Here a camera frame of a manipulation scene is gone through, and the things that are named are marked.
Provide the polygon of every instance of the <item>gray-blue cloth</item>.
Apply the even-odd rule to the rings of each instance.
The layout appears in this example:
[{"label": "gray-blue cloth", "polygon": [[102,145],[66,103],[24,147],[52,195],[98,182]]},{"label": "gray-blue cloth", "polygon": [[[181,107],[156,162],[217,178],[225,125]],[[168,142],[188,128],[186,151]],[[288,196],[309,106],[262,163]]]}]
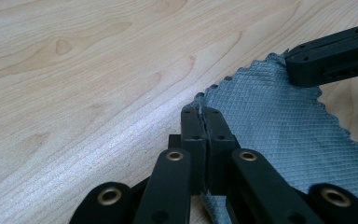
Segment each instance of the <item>gray-blue cloth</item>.
[{"label": "gray-blue cloth", "polygon": [[[293,187],[330,183],[358,197],[358,143],[317,98],[289,84],[283,55],[240,68],[192,104],[220,110],[241,147],[261,152]],[[225,197],[203,195],[214,223],[230,223]]]}]

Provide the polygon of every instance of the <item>screw hole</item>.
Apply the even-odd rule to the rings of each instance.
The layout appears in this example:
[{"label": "screw hole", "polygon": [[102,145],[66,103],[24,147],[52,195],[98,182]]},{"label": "screw hole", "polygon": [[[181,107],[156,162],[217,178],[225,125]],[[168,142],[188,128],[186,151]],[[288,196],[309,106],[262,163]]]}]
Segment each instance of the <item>screw hole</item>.
[{"label": "screw hole", "polygon": [[101,205],[112,205],[121,198],[121,191],[117,188],[108,188],[101,191],[98,195],[98,202]]},{"label": "screw hole", "polygon": [[245,161],[255,161],[257,160],[257,156],[252,152],[241,152],[240,157]]},{"label": "screw hole", "polygon": [[293,212],[289,216],[287,216],[287,219],[294,224],[304,224],[306,223],[305,218],[301,216],[299,213]]},{"label": "screw hole", "polygon": [[325,200],[338,207],[348,207],[351,205],[351,200],[335,189],[323,189],[322,196]]},{"label": "screw hole", "polygon": [[166,211],[156,211],[152,215],[152,220],[155,223],[164,223],[168,220],[169,216]]},{"label": "screw hole", "polygon": [[184,157],[184,155],[183,155],[182,153],[176,152],[176,151],[170,152],[170,153],[167,154],[167,158],[168,158],[168,160],[170,160],[170,161],[179,161],[179,160],[181,160],[183,157]]}]

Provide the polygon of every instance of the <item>wood grain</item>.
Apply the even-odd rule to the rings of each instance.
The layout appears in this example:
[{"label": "wood grain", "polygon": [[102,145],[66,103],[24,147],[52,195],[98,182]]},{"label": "wood grain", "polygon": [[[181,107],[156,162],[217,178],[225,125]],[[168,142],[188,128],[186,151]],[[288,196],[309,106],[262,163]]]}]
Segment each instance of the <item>wood grain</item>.
[{"label": "wood grain", "polygon": [[[197,92],[357,25],[357,0],[0,1],[0,223],[66,223],[95,186],[133,186]],[[322,89],[358,141],[358,78]]]}]

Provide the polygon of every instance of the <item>cloth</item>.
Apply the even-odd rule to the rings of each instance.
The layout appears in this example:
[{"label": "cloth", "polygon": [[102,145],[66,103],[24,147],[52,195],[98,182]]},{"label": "cloth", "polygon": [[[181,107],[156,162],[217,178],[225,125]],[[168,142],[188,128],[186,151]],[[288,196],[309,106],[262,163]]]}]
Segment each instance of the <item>cloth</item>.
[{"label": "cloth", "polygon": [[[358,197],[358,143],[317,101],[318,87],[292,86],[284,56],[270,54],[240,68],[192,103],[220,110],[241,147],[262,153],[283,178],[308,192],[330,183]],[[203,195],[214,223],[230,223],[225,197]]]}]

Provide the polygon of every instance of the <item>blue cloth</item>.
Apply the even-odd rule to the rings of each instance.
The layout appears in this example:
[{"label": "blue cloth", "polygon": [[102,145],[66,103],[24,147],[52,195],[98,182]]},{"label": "blue cloth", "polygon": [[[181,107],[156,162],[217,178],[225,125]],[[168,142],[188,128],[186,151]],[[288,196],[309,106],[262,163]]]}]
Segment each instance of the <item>blue cloth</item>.
[{"label": "blue cloth", "polygon": [[[293,187],[330,183],[358,197],[358,143],[317,101],[318,87],[289,84],[283,55],[240,68],[192,103],[220,110],[241,147],[262,153]],[[203,195],[214,223],[230,223],[225,197]]]}]

